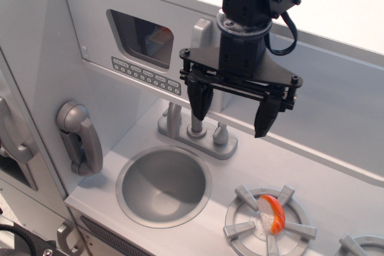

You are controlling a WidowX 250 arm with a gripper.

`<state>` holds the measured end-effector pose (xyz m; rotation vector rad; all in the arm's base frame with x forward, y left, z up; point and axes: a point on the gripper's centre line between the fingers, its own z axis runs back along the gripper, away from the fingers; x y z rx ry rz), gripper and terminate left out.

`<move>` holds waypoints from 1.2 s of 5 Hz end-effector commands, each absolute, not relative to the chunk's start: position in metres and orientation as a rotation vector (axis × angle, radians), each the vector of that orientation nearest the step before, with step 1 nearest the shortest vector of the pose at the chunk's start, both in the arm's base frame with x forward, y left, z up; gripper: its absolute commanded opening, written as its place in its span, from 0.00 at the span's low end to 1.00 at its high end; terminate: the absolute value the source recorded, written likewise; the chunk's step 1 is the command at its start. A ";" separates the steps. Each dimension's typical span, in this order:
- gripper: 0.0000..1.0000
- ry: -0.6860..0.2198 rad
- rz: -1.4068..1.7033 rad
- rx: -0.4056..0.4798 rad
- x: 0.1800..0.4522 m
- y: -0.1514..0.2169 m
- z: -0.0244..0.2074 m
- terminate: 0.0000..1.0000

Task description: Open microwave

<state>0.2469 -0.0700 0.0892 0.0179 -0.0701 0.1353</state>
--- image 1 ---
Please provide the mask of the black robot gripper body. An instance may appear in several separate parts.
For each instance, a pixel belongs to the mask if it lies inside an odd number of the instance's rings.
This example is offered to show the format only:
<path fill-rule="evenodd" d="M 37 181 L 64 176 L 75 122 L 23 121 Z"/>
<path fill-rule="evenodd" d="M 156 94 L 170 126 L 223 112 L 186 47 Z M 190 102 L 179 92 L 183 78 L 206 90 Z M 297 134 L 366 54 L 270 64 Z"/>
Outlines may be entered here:
<path fill-rule="evenodd" d="M 282 18 L 293 35 L 293 43 L 283 50 L 274 50 L 269 38 L 271 21 L 247 27 L 219 13 L 219 47 L 182 49 L 180 78 L 187 88 L 189 82 L 199 82 L 213 91 L 225 91 L 260 103 L 277 99 L 281 101 L 280 110 L 293 109 L 302 79 L 270 57 L 288 55 L 296 47 L 297 28 L 287 13 Z"/>

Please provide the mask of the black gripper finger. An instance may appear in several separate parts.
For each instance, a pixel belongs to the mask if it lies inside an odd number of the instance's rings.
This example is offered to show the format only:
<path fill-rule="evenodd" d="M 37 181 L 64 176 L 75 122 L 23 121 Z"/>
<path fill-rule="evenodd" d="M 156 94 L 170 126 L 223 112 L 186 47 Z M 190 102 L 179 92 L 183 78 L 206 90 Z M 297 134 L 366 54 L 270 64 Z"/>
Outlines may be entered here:
<path fill-rule="evenodd" d="M 203 83 L 189 82 L 187 94 L 193 115 L 203 121 L 212 103 L 213 88 Z"/>
<path fill-rule="evenodd" d="M 261 138 L 267 135 L 280 112 L 280 106 L 281 101 L 277 99 L 260 103 L 254 120 L 255 138 Z"/>

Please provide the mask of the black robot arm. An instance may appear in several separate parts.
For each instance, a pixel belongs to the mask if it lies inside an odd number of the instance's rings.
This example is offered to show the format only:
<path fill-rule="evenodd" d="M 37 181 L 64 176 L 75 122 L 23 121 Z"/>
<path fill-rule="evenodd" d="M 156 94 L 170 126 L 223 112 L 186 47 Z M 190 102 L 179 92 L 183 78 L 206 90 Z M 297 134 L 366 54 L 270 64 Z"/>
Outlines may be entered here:
<path fill-rule="evenodd" d="M 180 51 L 184 64 L 181 79 L 193 115 L 203 120 L 215 90 L 259 102 L 254 120 L 256 137 L 264 137 L 277 115 L 293 109 L 296 90 L 303 80 L 275 63 L 295 49 L 271 47 L 269 32 L 273 20 L 282 18 L 294 37 L 298 31 L 288 10 L 301 0 L 223 0 L 217 14 L 221 32 L 217 48 L 188 48 Z"/>

